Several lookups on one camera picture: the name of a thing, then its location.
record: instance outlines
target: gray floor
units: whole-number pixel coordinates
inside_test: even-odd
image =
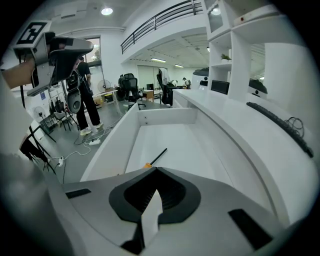
[[[141,106],[141,110],[153,110],[153,109],[161,109],[161,108],[168,108],[167,105],[159,104],[159,103],[153,103],[150,101],[138,101],[139,103],[144,103],[146,107]],[[122,101],[119,103],[119,107],[122,113],[125,113],[126,107],[123,106],[123,104],[128,104],[125,101]],[[98,113],[100,116],[100,120],[103,122],[104,127],[108,127],[115,121],[117,121],[120,118],[120,115],[117,113],[115,105],[109,104],[104,105],[103,107],[98,109]],[[88,148],[84,147],[83,144],[76,145],[74,144],[75,140],[78,137],[78,130],[75,124],[71,126],[71,131],[69,131],[68,126],[66,125],[67,131],[61,127],[56,127],[53,132],[50,134],[52,138],[56,140],[56,143],[54,143],[48,136],[44,136],[40,143],[45,148],[45,150],[48,151],[48,153],[51,155],[51,157],[61,157],[61,156],[68,156],[70,153],[78,151],[80,154],[85,154],[89,151]],[[103,142],[106,139],[106,135],[103,136],[100,140]],[[82,141],[81,136],[79,136],[76,143],[81,143]],[[64,175],[64,183],[73,183],[78,182],[83,173],[85,172],[89,162],[97,152],[100,145],[97,146],[90,146],[91,151],[90,153],[86,155],[79,155],[78,153],[75,153],[65,161],[66,166],[57,167],[55,169],[56,175],[59,179],[59,181],[62,183],[63,181],[63,173],[64,173],[64,167],[65,167],[65,175]],[[50,162],[50,165],[54,168],[58,164],[58,159],[52,159]],[[39,167],[41,170],[44,167],[44,164],[41,160],[38,162]]]

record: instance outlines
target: curved desk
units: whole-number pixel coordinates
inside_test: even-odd
[[[175,90],[173,98],[176,107],[205,113],[243,150],[282,223],[292,224],[308,213],[319,189],[316,164],[277,124],[218,92]]]

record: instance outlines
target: ceiling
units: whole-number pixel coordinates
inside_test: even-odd
[[[151,58],[166,61],[168,65],[181,65],[185,68],[206,68],[209,66],[209,46],[207,34],[179,36],[143,51],[131,59],[152,63]]]
[[[132,61],[154,63],[151,58],[166,61],[168,65],[181,65],[185,68],[209,67],[210,53],[207,34],[194,34],[177,37],[168,42],[143,51],[132,58]],[[251,78],[261,78],[265,74],[265,45],[253,44],[251,46]]]
[[[145,0],[47,0],[32,19],[51,20],[57,34],[92,27],[122,27],[124,22]],[[110,7],[113,13],[103,16],[101,9]]]

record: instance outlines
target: wooden table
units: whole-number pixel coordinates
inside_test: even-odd
[[[152,99],[152,102],[155,102],[155,99],[154,99],[154,90],[144,90],[142,91],[142,95],[143,97],[146,98],[146,100],[148,101],[149,99]]]

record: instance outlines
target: white shelving unit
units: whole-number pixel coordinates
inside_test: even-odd
[[[232,62],[227,62],[227,63],[221,62],[221,63],[213,64],[211,67],[226,70],[226,71],[231,71]]]
[[[201,1],[210,47],[208,91],[211,90],[212,80],[230,82],[228,97],[245,102],[253,44],[305,46],[287,16],[281,14],[268,0]],[[242,17],[243,23],[235,26]],[[230,49],[232,62],[222,63],[221,54],[229,55]]]

